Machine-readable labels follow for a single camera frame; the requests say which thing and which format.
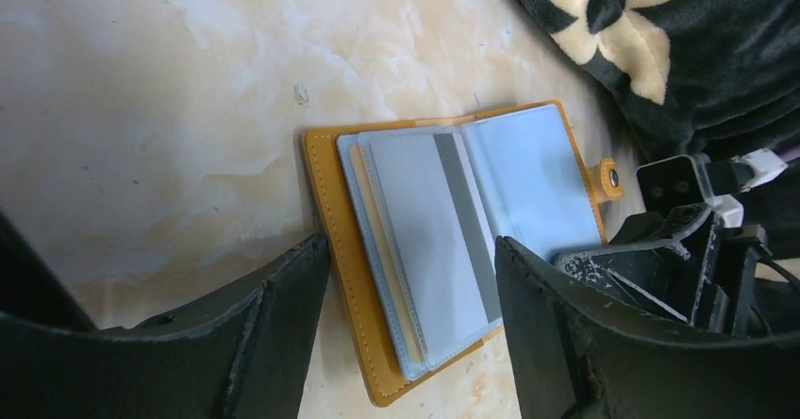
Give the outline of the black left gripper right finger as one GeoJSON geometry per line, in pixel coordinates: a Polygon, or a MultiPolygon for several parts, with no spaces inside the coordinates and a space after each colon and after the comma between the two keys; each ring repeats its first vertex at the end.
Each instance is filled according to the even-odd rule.
{"type": "Polygon", "coordinates": [[[799,336],[666,320],[500,237],[497,288],[524,418],[795,418],[799,336]]]}

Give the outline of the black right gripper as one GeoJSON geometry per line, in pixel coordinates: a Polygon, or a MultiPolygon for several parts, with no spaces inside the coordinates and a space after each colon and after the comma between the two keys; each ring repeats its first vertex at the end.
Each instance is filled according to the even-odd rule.
{"type": "Polygon", "coordinates": [[[703,204],[629,217],[609,246],[555,259],[567,275],[627,305],[737,338],[799,329],[799,280],[760,226],[727,228],[703,204]]]}

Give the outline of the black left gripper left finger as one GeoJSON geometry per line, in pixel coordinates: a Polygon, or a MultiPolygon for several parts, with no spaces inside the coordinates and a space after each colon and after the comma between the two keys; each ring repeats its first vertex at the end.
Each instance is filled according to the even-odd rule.
{"type": "Polygon", "coordinates": [[[5,418],[293,418],[330,267],[316,234],[132,328],[97,327],[1,222],[5,418]]]}

